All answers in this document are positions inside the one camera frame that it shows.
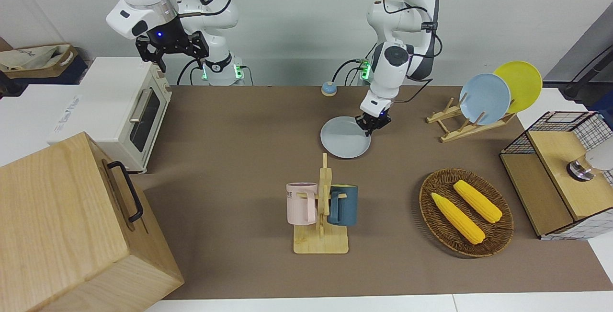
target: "plate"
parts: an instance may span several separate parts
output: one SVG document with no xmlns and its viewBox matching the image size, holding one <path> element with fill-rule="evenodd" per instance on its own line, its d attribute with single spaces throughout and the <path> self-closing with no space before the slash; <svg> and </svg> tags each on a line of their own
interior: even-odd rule
<svg viewBox="0 0 613 312">
<path fill-rule="evenodd" d="M 464 199 L 454 190 L 453 185 L 458 180 L 464 180 L 502 211 L 502 218 L 495 224 L 484 220 Z M 431 192 L 436 192 L 449 199 L 462 212 L 464 212 L 483 232 L 486 239 L 477 245 L 471 244 L 466 238 L 449 223 L 442 212 L 438 210 Z M 428 176 L 420 188 L 420 209 L 423 220 L 430 231 L 445 246 L 457 253 L 469 257 L 487 257 L 502 251 L 513 237 L 513 216 L 506 200 L 488 181 L 475 173 L 445 168 Z"/>
<path fill-rule="evenodd" d="M 526 61 L 510 61 L 494 71 L 511 91 L 509 113 L 517 113 L 532 106 L 543 89 L 543 78 L 534 65 Z"/>
<path fill-rule="evenodd" d="M 460 105 L 462 114 L 472 123 L 476 122 L 482 112 L 486 114 L 478 125 L 486 126 L 497 122 L 509 108 L 511 92 L 502 78 L 495 74 L 479 74 L 471 78 L 462 87 L 460 100 L 467 93 Z"/>
<path fill-rule="evenodd" d="M 354 117 L 328 120 L 319 135 L 324 148 L 342 159 L 359 157 L 370 147 L 370 137 L 366 137 Z"/>
</svg>

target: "wicker basket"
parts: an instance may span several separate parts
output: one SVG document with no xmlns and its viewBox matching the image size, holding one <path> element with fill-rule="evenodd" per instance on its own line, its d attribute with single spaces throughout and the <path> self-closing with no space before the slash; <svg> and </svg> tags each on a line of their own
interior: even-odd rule
<svg viewBox="0 0 613 312">
<path fill-rule="evenodd" d="M 453 184 L 464 180 L 488 197 L 500 211 L 502 218 L 495 224 L 484 220 L 462 197 L 454 190 Z M 451 200 L 486 234 L 486 239 L 477 245 L 471 244 L 438 210 L 431 192 L 436 192 Z M 428 176 L 420 188 L 420 209 L 425 224 L 440 242 L 453 251 L 469 257 L 487 257 L 502 251 L 513 236 L 513 217 L 506 201 L 490 183 L 471 172 L 456 168 L 438 170 Z"/>
</svg>

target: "oven door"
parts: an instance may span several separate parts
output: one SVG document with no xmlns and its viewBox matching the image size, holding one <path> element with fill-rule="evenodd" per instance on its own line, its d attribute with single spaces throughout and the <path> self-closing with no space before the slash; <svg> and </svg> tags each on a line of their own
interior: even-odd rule
<svg viewBox="0 0 613 312">
<path fill-rule="evenodd" d="M 129 118 L 131 126 L 129 126 L 129 133 L 125 139 L 125 147 L 141 165 L 132 170 L 145 169 L 168 105 L 157 83 L 153 79 L 150 82 L 146 83 L 148 87 L 140 92 L 136 107 Z"/>
</svg>

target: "wooden box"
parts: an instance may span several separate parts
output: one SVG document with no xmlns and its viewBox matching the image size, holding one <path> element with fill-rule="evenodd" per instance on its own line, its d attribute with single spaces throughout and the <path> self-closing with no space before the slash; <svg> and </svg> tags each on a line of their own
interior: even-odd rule
<svg viewBox="0 0 613 312">
<path fill-rule="evenodd" d="M 546 114 L 501 153 L 541 239 L 589 239 L 613 231 L 611 183 L 603 174 L 581 182 L 567 172 L 567 164 L 584 155 L 585 144 L 606 138 L 610 130 L 599 123 L 588 113 Z"/>
<path fill-rule="evenodd" d="M 85 133 L 0 167 L 0 222 L 2 311 L 141 312 L 182 285 L 142 190 Z"/>
</svg>

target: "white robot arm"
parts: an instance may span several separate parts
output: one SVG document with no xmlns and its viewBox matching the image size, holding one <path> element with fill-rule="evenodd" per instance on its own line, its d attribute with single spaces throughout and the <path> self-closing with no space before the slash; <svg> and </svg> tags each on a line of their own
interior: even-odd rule
<svg viewBox="0 0 613 312">
<path fill-rule="evenodd" d="M 370 62 L 370 90 L 360 105 L 364 113 L 355 119 L 369 136 L 391 121 L 388 112 L 405 78 L 421 80 L 431 73 L 438 0 L 385 1 L 385 7 L 378 1 L 366 19 L 377 34 L 377 45 Z M 421 33 L 419 45 L 404 44 L 396 32 Z"/>
<path fill-rule="evenodd" d="M 239 59 L 219 31 L 238 23 L 236 6 L 228 0 L 119 0 L 107 23 L 127 39 L 136 39 L 141 58 L 162 71 L 162 55 L 183 53 L 196 59 L 208 83 L 231 85 L 242 78 Z"/>
</svg>

